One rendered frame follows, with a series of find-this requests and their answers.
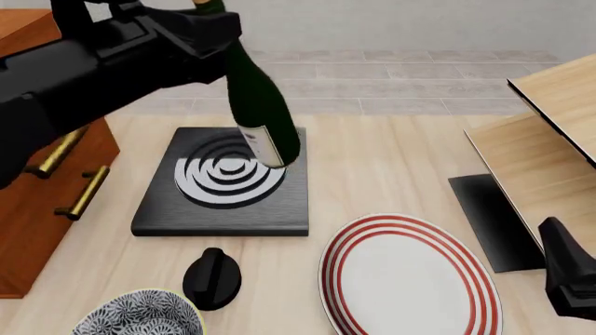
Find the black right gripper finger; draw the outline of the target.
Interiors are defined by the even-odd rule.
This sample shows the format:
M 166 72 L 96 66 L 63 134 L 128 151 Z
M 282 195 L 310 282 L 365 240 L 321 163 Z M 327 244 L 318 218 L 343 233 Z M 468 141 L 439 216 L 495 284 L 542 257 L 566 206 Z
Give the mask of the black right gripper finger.
M 556 217 L 539 226 L 546 259 L 547 289 L 596 289 L 596 259 L 583 249 Z

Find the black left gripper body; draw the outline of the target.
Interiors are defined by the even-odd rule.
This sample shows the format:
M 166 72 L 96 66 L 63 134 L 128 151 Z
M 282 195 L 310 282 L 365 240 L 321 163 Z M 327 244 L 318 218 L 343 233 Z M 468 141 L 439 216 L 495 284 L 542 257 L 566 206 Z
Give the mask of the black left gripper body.
M 147 47 L 172 54 L 186 52 L 175 34 L 175 10 L 146 7 L 140 0 L 49 0 L 63 40 L 76 41 L 105 59 Z M 93 21 L 86 3 L 106 4 L 111 19 Z

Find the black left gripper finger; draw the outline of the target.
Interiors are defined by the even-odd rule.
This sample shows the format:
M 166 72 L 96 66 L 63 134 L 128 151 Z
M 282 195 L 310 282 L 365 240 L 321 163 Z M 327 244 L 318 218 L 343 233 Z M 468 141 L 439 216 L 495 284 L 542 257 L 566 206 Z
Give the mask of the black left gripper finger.
M 226 49 L 241 36 L 240 17 L 234 12 L 199 15 L 194 10 L 176 10 L 174 35 L 205 59 Z

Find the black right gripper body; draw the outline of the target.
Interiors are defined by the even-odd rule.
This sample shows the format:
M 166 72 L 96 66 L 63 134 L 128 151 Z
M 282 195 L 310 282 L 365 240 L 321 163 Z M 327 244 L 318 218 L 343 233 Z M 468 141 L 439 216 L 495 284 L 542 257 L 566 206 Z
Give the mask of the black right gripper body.
M 547 278 L 546 293 L 558 316 L 596 320 L 596 282 L 562 284 Z

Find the dark green wine bottle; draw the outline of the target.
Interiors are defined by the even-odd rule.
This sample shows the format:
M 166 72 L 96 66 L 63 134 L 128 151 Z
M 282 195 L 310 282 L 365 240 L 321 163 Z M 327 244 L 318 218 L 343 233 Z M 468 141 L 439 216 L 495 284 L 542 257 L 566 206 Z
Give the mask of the dark green wine bottle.
M 223 55 L 228 102 L 240 133 L 261 164 L 287 167 L 298 158 L 301 143 L 286 101 L 240 41 Z

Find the wooden cabinet drawer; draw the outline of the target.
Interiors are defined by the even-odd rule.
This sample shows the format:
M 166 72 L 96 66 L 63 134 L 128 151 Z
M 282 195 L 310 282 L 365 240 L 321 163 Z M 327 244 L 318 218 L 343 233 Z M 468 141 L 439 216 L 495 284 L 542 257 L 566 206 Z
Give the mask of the wooden cabinet drawer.
M 61 139 L 58 139 L 35 153 L 27 162 L 26 167 L 45 161 L 60 141 Z M 95 171 L 101 166 L 110 166 L 118 153 L 119 148 L 113 133 L 107 122 L 100 119 L 89 126 L 87 133 L 50 178 L 43 180 L 35 175 L 22 172 L 11 183 L 8 190 L 15 191 L 22 197 L 72 199 L 85 188 L 88 182 L 82 178 L 82 172 Z
M 71 221 L 54 214 L 55 208 L 67 208 L 72 199 L 22 197 L 15 191 L 0 190 L 0 270 L 37 263 L 38 253 L 59 242 Z

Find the wooden cabinet with drawers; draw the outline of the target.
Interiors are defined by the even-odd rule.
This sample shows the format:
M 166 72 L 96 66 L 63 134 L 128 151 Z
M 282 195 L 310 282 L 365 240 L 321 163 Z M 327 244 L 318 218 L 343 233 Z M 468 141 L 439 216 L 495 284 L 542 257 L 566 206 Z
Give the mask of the wooden cabinet with drawers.
M 73 219 L 101 187 L 119 153 L 105 119 L 53 141 L 0 190 L 0 299 L 30 291 Z

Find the pale wood rack black base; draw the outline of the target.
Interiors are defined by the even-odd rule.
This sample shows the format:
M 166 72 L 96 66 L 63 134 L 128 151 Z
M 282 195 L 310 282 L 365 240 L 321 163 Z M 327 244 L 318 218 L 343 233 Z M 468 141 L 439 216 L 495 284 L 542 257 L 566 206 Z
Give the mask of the pale wood rack black base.
M 596 54 L 508 86 L 528 111 L 466 130 L 487 172 L 449 180 L 489 264 L 542 269 L 548 217 L 596 256 Z

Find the white plate with red rings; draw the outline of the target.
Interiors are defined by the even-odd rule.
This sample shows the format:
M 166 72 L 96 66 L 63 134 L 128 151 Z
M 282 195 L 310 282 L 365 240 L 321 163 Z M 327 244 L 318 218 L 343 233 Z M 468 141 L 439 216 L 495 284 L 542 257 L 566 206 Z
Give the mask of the white plate with red rings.
M 496 286 L 466 245 L 403 214 L 368 214 L 330 239 L 319 295 L 337 335 L 502 335 Z

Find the flat black stove plate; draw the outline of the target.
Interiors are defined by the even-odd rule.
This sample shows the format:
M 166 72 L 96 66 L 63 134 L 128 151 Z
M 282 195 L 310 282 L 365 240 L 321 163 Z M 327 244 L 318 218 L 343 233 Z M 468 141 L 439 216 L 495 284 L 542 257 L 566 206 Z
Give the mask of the flat black stove plate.
M 135 236 L 307 236 L 307 151 L 255 158 L 235 127 L 178 127 L 131 223 Z

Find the round black stove knob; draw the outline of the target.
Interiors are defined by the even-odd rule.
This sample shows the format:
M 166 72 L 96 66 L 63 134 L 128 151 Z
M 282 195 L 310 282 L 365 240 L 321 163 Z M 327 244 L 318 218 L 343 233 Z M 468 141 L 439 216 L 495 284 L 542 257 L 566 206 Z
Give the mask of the round black stove knob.
M 220 248 L 206 248 L 183 276 L 183 294 L 199 311 L 216 311 L 231 303 L 240 291 L 237 262 Z

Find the black white patterned bowl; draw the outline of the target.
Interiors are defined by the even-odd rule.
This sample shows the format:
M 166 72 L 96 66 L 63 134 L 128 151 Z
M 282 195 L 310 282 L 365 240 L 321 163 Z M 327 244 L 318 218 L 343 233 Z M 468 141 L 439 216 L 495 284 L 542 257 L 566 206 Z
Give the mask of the black white patterned bowl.
M 70 335 L 206 335 L 204 320 L 184 296 L 136 289 L 83 317 Z

